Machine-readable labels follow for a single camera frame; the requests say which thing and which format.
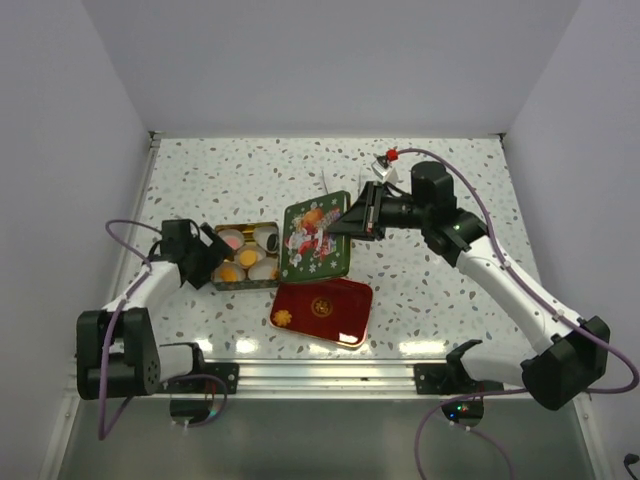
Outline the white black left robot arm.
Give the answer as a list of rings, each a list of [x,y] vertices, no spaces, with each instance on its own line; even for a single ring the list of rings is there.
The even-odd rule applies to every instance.
[[[198,290],[234,250],[207,223],[165,220],[160,239],[126,292],[76,322],[76,386],[84,400],[148,396],[173,379],[185,392],[208,379],[195,342],[162,344],[161,307],[184,285]]]

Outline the pink round cookie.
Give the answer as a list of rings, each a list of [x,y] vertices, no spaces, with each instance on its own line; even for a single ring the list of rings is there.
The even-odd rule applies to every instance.
[[[234,236],[224,236],[223,240],[234,250],[242,246],[242,242]]]

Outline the yellow swirl cookie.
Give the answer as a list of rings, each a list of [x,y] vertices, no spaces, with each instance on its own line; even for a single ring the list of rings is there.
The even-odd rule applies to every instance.
[[[273,314],[272,323],[277,327],[286,327],[292,321],[292,314],[288,310],[279,310]]]

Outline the black sandwich cookie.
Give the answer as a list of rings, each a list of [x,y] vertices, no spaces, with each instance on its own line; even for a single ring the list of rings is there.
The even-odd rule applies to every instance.
[[[279,236],[277,233],[271,233],[266,240],[265,249],[269,252],[277,252],[279,248]]]

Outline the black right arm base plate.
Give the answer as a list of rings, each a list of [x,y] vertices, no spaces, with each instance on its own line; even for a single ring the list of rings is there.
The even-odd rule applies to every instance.
[[[416,363],[413,380],[418,395],[463,395],[504,391],[504,384],[494,381],[455,380],[444,363]]]

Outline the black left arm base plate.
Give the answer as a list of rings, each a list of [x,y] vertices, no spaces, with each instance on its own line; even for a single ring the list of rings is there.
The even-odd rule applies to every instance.
[[[206,362],[196,373],[174,377],[162,387],[168,394],[212,394],[228,395],[237,392],[240,366],[233,362]]]

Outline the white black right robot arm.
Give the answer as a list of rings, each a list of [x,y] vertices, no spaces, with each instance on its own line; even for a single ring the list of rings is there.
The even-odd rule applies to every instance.
[[[414,165],[408,194],[367,182],[329,231],[376,241],[389,228],[420,231],[427,247],[488,293],[530,344],[527,351],[507,352],[481,340],[462,343],[446,356],[439,393],[469,393],[482,382],[497,382],[523,387],[544,408],[557,410],[604,375],[607,324],[583,319],[511,263],[487,224],[458,207],[454,180],[442,164]]]

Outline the green christmas cookie tin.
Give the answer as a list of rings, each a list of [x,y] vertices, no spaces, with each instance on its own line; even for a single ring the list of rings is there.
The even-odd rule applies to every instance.
[[[260,227],[260,226],[274,226],[278,229],[278,233],[279,233],[279,248],[277,252],[274,253],[269,253],[266,252],[266,257],[271,257],[271,258],[275,258],[278,261],[278,278],[276,280],[270,280],[270,281],[251,281],[248,278],[248,270],[249,269],[243,269],[245,272],[245,278],[243,281],[240,282],[235,282],[235,283],[214,283],[213,282],[213,274],[211,276],[211,282],[214,285],[214,287],[219,290],[219,291],[231,291],[231,290],[251,290],[251,289],[268,289],[268,288],[275,288],[278,286],[279,283],[279,276],[280,276],[280,231],[278,228],[278,225],[276,222],[254,222],[254,223],[244,223],[244,224],[227,224],[227,225],[217,225],[214,227],[214,230],[216,232],[218,232],[219,230],[223,230],[223,229],[236,229],[239,230],[243,235],[244,235],[244,239],[245,239],[245,245],[247,244],[254,244],[257,245],[254,238],[253,238],[253,232],[255,230],[256,227]],[[230,260],[226,260],[225,262],[234,262],[234,257],[236,254],[237,250],[234,250],[234,256],[232,259]]]

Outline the orange leaf cookie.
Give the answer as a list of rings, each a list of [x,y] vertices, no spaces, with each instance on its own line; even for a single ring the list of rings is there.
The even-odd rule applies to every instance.
[[[236,282],[238,280],[238,275],[233,268],[221,268],[219,271],[219,277],[222,282]]]

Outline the round yellow biscuit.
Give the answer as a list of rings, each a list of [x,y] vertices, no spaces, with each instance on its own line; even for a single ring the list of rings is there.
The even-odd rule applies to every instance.
[[[239,253],[238,263],[243,268],[250,268],[259,261],[259,255],[255,250],[246,249]]]

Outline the silver metal tongs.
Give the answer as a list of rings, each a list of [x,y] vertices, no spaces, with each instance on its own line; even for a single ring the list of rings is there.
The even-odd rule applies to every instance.
[[[326,193],[344,191],[349,194],[350,201],[355,201],[361,193],[366,181],[362,168],[328,167],[321,170],[321,185]]]

